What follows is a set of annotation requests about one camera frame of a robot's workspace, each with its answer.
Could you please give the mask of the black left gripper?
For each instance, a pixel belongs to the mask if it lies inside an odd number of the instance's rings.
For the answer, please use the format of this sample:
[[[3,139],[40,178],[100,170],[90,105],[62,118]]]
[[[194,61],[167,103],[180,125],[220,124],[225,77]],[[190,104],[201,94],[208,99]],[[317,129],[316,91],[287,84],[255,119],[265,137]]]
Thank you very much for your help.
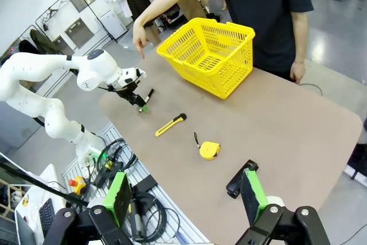
[[[140,95],[134,93],[137,87],[137,83],[129,83],[123,88],[114,90],[114,92],[117,93],[120,98],[128,101],[132,106],[135,104],[139,106],[138,112],[147,111],[147,102],[149,100],[147,99],[144,101]]]

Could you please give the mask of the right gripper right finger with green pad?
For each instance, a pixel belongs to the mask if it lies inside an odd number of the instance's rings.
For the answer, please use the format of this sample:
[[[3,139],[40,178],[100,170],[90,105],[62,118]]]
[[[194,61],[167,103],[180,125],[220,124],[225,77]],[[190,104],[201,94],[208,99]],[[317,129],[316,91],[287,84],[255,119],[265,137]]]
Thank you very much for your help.
[[[270,244],[274,240],[285,244],[330,243],[315,208],[301,206],[290,211],[284,205],[270,203],[255,171],[244,169],[240,194],[249,228],[237,244]]]

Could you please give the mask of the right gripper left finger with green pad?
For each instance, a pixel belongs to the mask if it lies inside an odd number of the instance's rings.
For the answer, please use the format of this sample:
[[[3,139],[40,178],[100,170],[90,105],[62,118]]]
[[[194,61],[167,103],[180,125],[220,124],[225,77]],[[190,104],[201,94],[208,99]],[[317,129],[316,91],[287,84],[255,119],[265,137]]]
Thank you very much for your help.
[[[60,209],[43,244],[133,244],[122,230],[132,199],[127,174],[116,174],[105,198],[96,198],[77,213]]]

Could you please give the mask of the person right hand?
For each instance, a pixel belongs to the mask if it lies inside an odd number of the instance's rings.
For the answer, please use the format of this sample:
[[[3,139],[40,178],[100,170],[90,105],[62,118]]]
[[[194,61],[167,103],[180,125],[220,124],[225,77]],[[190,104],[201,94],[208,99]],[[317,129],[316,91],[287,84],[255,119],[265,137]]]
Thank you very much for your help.
[[[135,21],[134,27],[133,27],[133,44],[135,45],[137,51],[141,55],[142,59],[145,58],[145,54],[143,53],[143,49],[147,45],[147,37],[146,37],[146,31],[143,27],[143,25]]]

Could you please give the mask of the person left hand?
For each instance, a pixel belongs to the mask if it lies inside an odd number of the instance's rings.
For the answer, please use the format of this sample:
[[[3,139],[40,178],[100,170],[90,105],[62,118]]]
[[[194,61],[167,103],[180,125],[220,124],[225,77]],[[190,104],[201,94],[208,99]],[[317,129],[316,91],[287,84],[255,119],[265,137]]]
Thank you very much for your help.
[[[305,73],[306,67],[304,61],[294,61],[290,70],[291,80],[296,84],[300,84],[300,81],[304,77]]]

